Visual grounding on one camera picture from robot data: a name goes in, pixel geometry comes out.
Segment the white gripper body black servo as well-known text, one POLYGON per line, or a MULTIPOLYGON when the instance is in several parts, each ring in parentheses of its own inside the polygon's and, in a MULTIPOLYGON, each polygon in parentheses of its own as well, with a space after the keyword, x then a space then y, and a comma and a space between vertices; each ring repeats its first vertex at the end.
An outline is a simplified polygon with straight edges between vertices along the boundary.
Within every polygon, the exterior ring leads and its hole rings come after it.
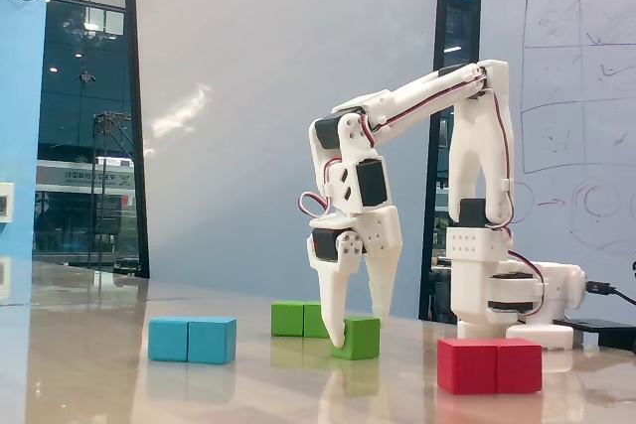
POLYGON ((331 212, 310 221, 308 250, 320 260, 337 262, 341 256, 365 256, 384 265, 397 265, 401 231, 395 206, 345 215, 331 212))

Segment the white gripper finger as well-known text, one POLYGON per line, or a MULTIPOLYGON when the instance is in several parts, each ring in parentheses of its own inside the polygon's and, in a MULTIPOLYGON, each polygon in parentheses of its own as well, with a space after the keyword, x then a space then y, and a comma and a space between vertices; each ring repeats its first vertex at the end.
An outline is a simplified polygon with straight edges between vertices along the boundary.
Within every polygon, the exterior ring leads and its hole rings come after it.
POLYGON ((364 245, 354 230, 313 230, 310 266, 317 272, 321 317, 332 345, 345 341, 345 309, 349 278, 359 271, 364 245))
POLYGON ((378 319, 390 314, 399 258, 399 249, 384 249, 379 255, 366 256, 372 309, 378 319))

